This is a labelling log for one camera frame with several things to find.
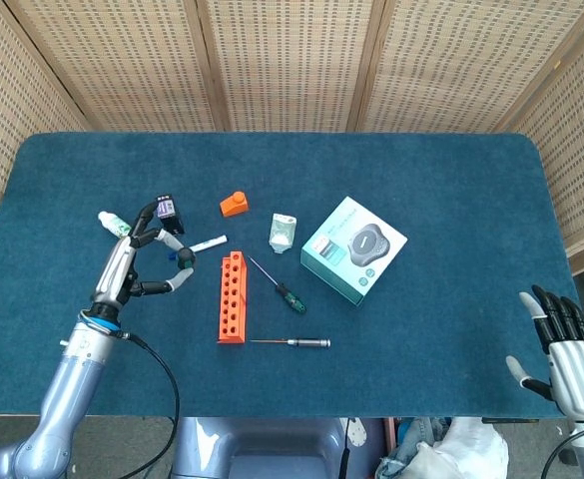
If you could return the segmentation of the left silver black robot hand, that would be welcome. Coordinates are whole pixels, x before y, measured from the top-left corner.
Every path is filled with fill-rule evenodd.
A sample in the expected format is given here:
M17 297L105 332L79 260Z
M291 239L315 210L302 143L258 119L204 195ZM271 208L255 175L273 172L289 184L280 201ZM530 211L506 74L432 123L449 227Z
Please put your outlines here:
M92 306L87 313L89 317L119 326L119 313L130 297L171 293L193 275L196 261L194 252L165 229L148 228L159 204L158 200L154 200L143 207L131 227L115 214L98 213L101 225L114 234L118 241L106 260L92 294ZM136 254L153 241L163 243L177 254L179 272L162 281L138 281L134 269Z

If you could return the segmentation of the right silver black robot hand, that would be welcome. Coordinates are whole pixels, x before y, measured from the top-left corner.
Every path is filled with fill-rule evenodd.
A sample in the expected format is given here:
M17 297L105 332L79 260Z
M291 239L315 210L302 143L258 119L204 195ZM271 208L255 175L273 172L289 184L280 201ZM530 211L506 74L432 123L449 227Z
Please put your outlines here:
M525 371L517 358L505 359L520 387L556 404L575 422L584 422L584 315L570 298L557 296L537 284L518 297L527 309L549 367L549 382Z

